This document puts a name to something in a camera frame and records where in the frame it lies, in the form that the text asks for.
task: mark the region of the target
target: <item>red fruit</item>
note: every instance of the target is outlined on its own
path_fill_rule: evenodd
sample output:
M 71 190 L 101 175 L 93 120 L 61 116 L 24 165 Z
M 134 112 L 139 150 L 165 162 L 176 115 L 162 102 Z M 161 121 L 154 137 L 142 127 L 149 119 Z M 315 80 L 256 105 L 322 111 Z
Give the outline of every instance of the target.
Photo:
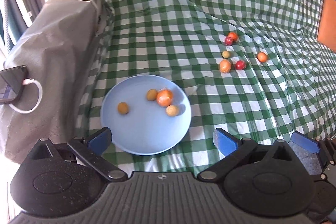
M 224 44 L 225 44 L 226 46 L 231 46 L 232 43 L 233 43 L 233 39 L 232 39 L 232 37 L 226 37 L 226 38 L 225 38 Z
M 245 62 L 243 60 L 239 60 L 235 64 L 235 68 L 236 68 L 236 70 L 243 70 L 243 69 L 246 68 L 246 64 L 245 64 Z
M 231 37 L 233 39 L 233 41 L 238 40 L 238 35 L 235 32 L 229 32 L 229 34 L 227 36 Z

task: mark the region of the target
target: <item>metal bolt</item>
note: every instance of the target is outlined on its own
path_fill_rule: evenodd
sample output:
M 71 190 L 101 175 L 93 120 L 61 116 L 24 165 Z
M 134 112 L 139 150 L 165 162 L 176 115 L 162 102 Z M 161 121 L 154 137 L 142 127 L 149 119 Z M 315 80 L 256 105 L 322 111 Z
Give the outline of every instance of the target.
M 111 179 L 121 179 L 123 178 L 125 175 L 125 173 L 123 171 L 120 170 L 113 170 L 109 172 L 109 177 Z
M 202 179 L 211 180 L 217 177 L 217 174 L 212 171 L 204 171 L 200 174 Z

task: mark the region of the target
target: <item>green and white gingham cloth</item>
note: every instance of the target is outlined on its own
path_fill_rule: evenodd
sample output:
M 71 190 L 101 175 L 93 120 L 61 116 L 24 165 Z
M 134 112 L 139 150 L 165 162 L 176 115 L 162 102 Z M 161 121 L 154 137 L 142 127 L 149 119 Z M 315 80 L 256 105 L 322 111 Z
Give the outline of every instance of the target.
M 164 153 L 137 156 L 111 145 L 105 159 L 126 172 L 196 174 L 221 158 L 212 141 L 216 127 L 262 144 L 289 141 L 295 130 L 322 138 L 335 133 L 336 55 L 316 40 L 323 0 L 104 1 L 114 19 L 88 79 L 78 128 L 99 129 L 104 96 L 133 75 L 174 81 L 192 106 L 188 133 Z M 229 31 L 239 40 L 226 47 Z M 247 68 L 220 73 L 224 50 Z M 260 51 L 266 63 L 257 60 Z

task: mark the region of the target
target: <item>plate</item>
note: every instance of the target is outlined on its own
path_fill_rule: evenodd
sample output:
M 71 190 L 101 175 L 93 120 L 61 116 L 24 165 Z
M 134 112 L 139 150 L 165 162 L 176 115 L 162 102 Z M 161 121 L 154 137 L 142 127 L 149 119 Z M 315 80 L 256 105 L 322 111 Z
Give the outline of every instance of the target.
M 179 115 L 169 117 L 166 108 L 146 99 L 150 89 L 169 89 Z M 126 102 L 129 112 L 121 115 L 117 106 Z M 183 90 L 156 75 L 137 75 L 115 85 L 103 100 L 100 110 L 103 127 L 112 132 L 112 142 L 120 149 L 135 155 L 159 154 L 177 145 L 186 135 L 191 122 L 191 107 Z

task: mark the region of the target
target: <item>red ball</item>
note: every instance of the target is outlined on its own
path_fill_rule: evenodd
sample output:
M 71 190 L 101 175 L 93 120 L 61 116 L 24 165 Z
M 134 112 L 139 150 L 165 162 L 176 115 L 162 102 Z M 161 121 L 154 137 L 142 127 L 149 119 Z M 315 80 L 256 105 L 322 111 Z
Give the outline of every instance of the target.
M 245 62 L 243 60 L 239 60 L 235 64 L 235 68 L 236 68 L 236 70 L 243 70 L 243 69 L 246 68 L 246 64 L 245 64 Z
M 224 41 L 224 44 L 225 44 L 226 46 L 231 46 L 231 45 L 233 44 L 233 39 L 232 39 L 232 37 L 226 37 L 226 38 L 225 38 L 225 41 Z

